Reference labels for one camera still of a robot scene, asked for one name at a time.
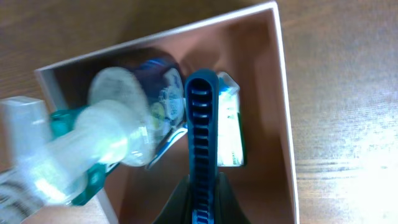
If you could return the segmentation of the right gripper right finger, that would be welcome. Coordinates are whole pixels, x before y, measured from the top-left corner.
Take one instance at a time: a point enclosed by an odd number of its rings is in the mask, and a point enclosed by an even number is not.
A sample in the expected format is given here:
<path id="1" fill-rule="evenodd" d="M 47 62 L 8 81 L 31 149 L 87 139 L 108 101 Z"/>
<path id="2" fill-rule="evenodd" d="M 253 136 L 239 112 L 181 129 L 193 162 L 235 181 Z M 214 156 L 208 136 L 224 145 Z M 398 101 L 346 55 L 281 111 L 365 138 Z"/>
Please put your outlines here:
<path id="1" fill-rule="evenodd" d="M 235 197 L 226 174 L 218 174 L 215 186 L 215 224 L 250 224 Z"/>

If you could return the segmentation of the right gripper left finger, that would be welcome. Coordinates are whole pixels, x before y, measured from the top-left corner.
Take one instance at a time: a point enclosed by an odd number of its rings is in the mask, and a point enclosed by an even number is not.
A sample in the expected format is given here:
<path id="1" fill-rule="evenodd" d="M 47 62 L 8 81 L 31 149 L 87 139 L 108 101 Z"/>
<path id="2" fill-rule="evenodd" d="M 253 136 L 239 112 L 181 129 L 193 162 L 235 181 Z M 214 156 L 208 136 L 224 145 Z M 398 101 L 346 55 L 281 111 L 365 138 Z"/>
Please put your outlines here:
<path id="1" fill-rule="evenodd" d="M 153 224 L 190 224 L 190 177 L 176 186 Z"/>

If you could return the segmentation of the green soap box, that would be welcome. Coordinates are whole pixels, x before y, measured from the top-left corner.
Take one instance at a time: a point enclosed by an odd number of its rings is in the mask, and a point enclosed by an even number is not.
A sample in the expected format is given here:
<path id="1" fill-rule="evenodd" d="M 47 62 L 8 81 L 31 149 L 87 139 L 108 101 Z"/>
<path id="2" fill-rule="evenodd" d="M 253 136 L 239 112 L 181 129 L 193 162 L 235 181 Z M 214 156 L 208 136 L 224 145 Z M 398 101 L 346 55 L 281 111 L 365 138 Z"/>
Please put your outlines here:
<path id="1" fill-rule="evenodd" d="M 218 99 L 218 166 L 245 165 L 245 146 L 240 121 L 240 86 L 226 72 L 219 78 Z"/>

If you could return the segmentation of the blue white toothbrush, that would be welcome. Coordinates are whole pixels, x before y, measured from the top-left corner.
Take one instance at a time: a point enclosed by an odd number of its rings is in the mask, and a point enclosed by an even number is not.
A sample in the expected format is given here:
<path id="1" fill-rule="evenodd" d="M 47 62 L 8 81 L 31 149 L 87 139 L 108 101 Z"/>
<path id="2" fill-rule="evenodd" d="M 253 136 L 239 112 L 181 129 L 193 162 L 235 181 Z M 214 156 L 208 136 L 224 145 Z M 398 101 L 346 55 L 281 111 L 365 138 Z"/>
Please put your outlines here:
<path id="1" fill-rule="evenodd" d="M 159 145 L 159 148 L 154 158 L 146 165 L 145 169 L 150 170 L 159 159 L 184 135 L 187 134 L 187 128 L 181 127 L 175 131 L 172 131 L 168 137 Z"/>

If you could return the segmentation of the clear spray bottle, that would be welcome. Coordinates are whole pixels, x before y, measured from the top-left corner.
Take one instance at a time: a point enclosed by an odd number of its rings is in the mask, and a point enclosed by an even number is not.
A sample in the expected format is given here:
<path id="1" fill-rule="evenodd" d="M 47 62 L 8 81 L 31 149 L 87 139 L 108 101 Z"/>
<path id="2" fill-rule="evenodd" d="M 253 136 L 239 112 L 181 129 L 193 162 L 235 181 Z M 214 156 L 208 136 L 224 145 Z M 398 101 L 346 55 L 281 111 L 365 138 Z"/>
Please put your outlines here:
<path id="1" fill-rule="evenodd" d="M 142 167 L 184 117 L 179 64 L 167 57 L 106 67 L 90 83 L 73 129 L 54 138 L 44 101 L 14 96 L 1 113 L 14 168 L 1 173 L 1 222 L 20 223 L 46 205 L 71 205 L 95 164 Z"/>

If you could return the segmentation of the blue disposable razor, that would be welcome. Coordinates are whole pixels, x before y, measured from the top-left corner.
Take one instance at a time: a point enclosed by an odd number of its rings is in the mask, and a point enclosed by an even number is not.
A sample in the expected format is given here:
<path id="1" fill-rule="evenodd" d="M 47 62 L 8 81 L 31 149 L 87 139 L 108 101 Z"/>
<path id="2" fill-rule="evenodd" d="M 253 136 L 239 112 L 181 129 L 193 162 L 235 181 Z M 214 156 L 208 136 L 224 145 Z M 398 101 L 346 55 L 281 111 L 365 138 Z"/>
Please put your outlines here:
<path id="1" fill-rule="evenodd" d="M 209 69 L 195 71 L 185 83 L 192 223 L 215 222 L 218 87 Z"/>

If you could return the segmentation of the teal mouthwash bottle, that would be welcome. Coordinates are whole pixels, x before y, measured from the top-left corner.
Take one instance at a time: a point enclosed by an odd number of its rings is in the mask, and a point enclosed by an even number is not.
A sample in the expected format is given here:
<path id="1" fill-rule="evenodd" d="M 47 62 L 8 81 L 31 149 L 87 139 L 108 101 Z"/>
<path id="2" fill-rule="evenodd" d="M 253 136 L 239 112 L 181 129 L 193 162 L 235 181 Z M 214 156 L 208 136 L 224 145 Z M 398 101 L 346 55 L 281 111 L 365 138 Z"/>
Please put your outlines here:
<path id="1" fill-rule="evenodd" d="M 54 138 L 59 138 L 73 129 L 73 125 L 78 115 L 86 107 L 80 107 L 70 110 L 57 110 L 50 115 L 50 127 Z M 76 196 L 72 201 L 73 206 L 83 206 L 88 203 L 105 185 L 105 180 L 119 163 L 114 164 L 100 164 L 97 163 L 87 170 L 85 177 L 87 180 L 84 191 Z"/>

